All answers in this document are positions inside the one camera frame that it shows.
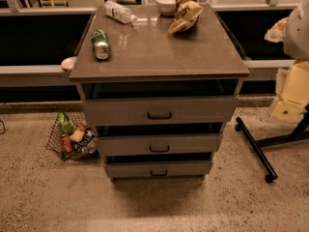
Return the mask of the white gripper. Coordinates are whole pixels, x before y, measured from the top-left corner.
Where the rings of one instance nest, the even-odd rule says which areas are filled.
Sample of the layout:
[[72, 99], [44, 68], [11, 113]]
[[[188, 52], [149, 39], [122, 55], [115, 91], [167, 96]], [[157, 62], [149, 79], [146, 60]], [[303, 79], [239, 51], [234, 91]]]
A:
[[280, 121], [292, 121], [305, 111], [309, 103], [309, 62], [295, 61], [276, 75], [276, 97], [270, 106], [270, 116]]

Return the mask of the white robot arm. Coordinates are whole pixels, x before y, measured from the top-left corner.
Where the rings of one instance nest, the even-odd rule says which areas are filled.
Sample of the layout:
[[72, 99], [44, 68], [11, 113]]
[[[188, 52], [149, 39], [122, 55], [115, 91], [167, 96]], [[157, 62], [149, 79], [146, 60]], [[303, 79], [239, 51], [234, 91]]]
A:
[[276, 98], [270, 116], [290, 121], [309, 103], [309, 0], [302, 0], [288, 17], [277, 21], [265, 34], [272, 43], [282, 42], [284, 53], [295, 61], [276, 75]]

